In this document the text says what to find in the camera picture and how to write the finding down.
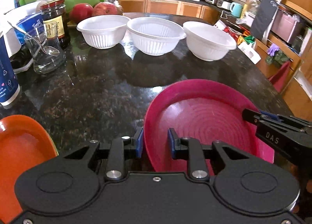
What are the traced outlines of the teal electric kettle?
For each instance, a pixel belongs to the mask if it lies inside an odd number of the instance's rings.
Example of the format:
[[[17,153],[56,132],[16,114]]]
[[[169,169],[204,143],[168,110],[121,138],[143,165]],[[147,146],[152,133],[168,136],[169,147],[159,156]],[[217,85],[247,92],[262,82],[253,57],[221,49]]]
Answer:
[[[234,16],[236,18],[240,18],[242,10],[243,10],[243,5],[236,3],[236,2],[231,3],[230,12],[231,12],[232,16]]]

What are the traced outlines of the magenta plastic plate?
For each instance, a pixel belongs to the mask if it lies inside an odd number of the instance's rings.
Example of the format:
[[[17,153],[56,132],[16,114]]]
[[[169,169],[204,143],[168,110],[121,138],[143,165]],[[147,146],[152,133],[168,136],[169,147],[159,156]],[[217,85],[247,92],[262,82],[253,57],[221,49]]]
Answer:
[[[150,103],[144,118],[144,144],[157,172],[183,172],[184,160],[173,160],[167,140],[168,129],[180,137],[192,137],[210,145],[219,140],[267,162],[274,150],[258,139],[256,127],[243,120],[242,111],[258,111],[247,97],[219,82],[205,79],[171,84]]]

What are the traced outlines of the blue tissue pack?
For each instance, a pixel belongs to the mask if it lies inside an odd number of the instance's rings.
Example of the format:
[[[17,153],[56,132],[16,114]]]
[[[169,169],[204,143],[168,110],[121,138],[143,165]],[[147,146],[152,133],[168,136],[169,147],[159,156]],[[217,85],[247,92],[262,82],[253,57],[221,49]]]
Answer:
[[[39,27],[41,25],[43,25],[43,18],[41,13],[27,15],[26,17],[17,22],[17,26],[23,29],[25,32],[30,32],[34,28]],[[15,31],[15,33],[20,44],[23,46],[25,44],[24,40],[25,35],[17,30]]]

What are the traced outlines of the white ribbed bowl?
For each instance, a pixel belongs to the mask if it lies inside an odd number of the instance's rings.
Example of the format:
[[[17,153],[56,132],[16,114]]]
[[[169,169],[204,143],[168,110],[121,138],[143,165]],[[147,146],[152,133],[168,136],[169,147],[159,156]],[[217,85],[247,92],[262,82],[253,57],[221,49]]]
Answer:
[[[134,18],[129,20],[127,28],[134,46],[150,56],[169,53],[186,38],[183,27],[161,18]]]
[[[209,24],[188,21],[183,24],[188,49],[204,61],[217,61],[230,50],[236,49],[236,41],[228,33]]]
[[[122,41],[130,18],[122,15],[99,15],[81,21],[77,30],[85,42],[96,49],[109,49]]]

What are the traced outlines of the red hanging towel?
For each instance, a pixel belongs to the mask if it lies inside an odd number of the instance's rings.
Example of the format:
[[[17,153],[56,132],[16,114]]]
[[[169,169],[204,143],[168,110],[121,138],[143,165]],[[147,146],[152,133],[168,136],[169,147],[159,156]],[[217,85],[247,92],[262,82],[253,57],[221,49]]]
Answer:
[[[269,82],[273,85],[278,93],[280,93],[283,89],[287,75],[290,71],[290,64],[290,61],[285,62],[277,71],[277,73],[269,78]]]

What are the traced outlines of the blue paper coffee cup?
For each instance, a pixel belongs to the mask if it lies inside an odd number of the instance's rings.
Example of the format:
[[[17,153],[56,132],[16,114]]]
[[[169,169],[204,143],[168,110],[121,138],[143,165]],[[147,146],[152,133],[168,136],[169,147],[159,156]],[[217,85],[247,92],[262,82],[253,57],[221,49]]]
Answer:
[[[2,106],[8,106],[18,96],[20,86],[7,53],[3,32],[1,32],[0,70],[0,102]]]

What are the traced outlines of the red pomegranate left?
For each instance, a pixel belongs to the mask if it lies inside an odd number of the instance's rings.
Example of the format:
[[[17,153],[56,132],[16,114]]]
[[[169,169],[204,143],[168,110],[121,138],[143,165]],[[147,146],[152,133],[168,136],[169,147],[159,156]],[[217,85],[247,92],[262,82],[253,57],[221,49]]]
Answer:
[[[70,20],[76,24],[92,16],[93,7],[88,3],[76,4],[71,10]]]

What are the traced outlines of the clear glass with spoon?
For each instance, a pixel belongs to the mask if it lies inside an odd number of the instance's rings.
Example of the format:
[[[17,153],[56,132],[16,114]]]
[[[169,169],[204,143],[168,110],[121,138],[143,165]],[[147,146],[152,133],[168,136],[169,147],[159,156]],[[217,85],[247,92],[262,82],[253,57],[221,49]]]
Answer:
[[[50,73],[65,62],[66,57],[60,46],[56,22],[44,23],[28,32],[16,24],[9,23],[9,25],[24,35],[36,73],[42,75]]]

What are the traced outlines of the orange plastic plate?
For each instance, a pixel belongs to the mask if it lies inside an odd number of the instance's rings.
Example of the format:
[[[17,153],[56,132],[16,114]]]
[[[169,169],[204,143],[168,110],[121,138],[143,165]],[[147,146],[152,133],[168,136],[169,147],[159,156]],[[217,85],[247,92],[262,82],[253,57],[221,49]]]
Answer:
[[[1,221],[9,223],[22,212],[14,192],[26,170],[58,155],[46,130],[25,115],[1,119]]]

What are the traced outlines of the dark sauce jar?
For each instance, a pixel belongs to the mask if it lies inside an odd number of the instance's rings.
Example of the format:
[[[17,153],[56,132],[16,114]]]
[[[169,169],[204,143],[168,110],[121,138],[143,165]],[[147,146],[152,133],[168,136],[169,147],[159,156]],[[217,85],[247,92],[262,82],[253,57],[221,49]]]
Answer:
[[[60,47],[65,49],[70,44],[65,0],[46,2],[40,6],[40,11],[44,24],[56,24]]]

